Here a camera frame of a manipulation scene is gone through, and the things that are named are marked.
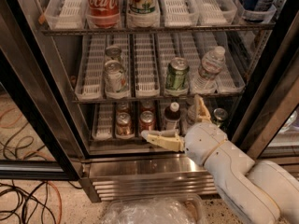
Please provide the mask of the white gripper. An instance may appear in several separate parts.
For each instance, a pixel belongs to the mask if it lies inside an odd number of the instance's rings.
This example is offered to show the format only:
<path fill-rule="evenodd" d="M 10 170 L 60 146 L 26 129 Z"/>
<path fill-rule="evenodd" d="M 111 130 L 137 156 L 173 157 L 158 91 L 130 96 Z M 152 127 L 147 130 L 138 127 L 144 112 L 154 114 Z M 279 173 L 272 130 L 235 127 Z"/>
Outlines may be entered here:
<path fill-rule="evenodd" d="M 148 131 L 141 132 L 142 137 L 149 143 L 164 149 L 180 152 L 185 148 L 185 154 L 197 165 L 203 166 L 206 159 L 217 146 L 227 140 L 227 134 L 211 121 L 210 113 L 204 99 L 194 95 L 195 121 L 184 138 L 178 130 Z"/>

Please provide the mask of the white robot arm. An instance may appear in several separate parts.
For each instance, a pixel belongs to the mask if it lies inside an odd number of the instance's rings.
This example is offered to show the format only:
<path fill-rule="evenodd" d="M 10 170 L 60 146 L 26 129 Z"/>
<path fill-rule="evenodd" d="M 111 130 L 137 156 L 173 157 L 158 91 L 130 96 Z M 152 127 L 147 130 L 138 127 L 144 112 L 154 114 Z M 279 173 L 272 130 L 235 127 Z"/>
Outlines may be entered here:
<path fill-rule="evenodd" d="M 195 123 L 184 136 L 175 130 L 143 131 L 153 145 L 183 151 L 204 167 L 214 185 L 245 224 L 275 224 L 284 217 L 299 224 L 299 181 L 273 161 L 254 161 L 235 146 L 227 134 L 212 123 L 199 95 L 194 97 Z"/>

